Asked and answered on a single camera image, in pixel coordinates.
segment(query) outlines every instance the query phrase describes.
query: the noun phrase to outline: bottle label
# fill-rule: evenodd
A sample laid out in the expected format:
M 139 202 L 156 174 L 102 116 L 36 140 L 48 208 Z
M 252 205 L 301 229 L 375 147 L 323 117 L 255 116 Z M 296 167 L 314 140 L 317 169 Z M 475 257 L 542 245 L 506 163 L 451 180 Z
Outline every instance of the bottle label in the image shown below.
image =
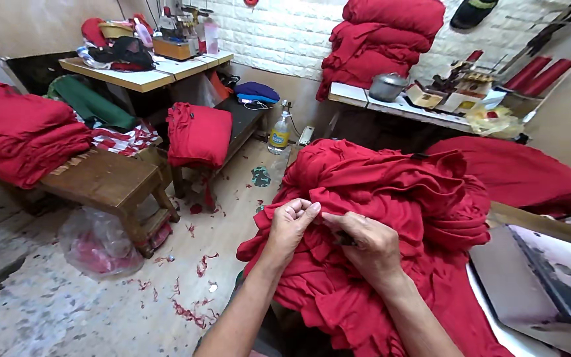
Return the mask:
M 273 129 L 270 133 L 270 145 L 274 147 L 286 147 L 289 136 L 290 133 L 280 133 Z

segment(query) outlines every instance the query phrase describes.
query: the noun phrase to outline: metal pot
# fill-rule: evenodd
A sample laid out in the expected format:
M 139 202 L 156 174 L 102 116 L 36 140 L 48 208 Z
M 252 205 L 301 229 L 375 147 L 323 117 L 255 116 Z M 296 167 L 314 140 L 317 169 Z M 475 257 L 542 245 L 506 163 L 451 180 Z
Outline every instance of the metal pot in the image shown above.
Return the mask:
M 380 101 L 394 101 L 408 85 L 408 78 L 397 73 L 379 74 L 369 88 L 369 96 Z

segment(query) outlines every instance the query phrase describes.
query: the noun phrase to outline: human hand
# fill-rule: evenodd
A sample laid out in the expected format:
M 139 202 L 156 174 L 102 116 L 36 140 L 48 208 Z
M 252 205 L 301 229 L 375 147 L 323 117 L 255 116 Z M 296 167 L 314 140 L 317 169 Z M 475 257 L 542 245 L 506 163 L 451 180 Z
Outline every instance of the human hand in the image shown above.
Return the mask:
M 375 289 L 384 288 L 402 277 L 398 232 L 371 218 L 354 212 L 345 215 L 321 215 L 332 230 L 343 230 L 355 241 L 355 247 L 342 246 L 347 259 Z
M 297 198 L 275 210 L 272 227 L 261 257 L 285 267 L 292 260 L 294 249 L 303 238 L 303 232 L 321 211 L 319 202 Z

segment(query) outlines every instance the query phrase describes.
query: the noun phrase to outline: green fabric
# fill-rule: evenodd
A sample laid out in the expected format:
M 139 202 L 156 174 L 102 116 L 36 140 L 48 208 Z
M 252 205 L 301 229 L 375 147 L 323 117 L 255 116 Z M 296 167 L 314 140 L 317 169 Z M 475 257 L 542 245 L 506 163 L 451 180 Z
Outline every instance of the green fabric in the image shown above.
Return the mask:
M 103 98 L 100 94 L 82 84 L 74 76 L 67 75 L 56 78 L 50 84 L 49 95 L 54 92 L 70 105 L 83 118 L 85 124 L 93 126 L 98 120 L 102 127 L 131 130 L 136 126 L 136 118 L 120 107 Z

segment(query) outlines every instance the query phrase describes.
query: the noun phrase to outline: plastic bottle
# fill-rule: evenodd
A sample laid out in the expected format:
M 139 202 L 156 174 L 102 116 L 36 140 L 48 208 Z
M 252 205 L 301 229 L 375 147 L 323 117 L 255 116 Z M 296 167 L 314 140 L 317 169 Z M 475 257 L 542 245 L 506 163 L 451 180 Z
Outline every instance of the plastic bottle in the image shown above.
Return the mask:
M 134 18 L 133 19 L 136 22 L 136 33 L 138 34 L 138 37 L 142 40 L 142 43 L 145 45 L 145 47 L 149 47 L 152 48 L 154 46 L 154 42 L 151 39 L 151 35 L 149 35 L 149 31 L 147 31 L 147 28 L 140 23 L 140 20 L 138 20 L 138 18 Z
M 281 113 L 281 120 L 277 121 L 275 127 L 270 132 L 270 140 L 268 140 L 268 151 L 275 155 L 281 155 L 286 149 L 287 140 L 290 137 L 290 131 L 287 126 L 286 118 L 290 115 L 284 111 Z

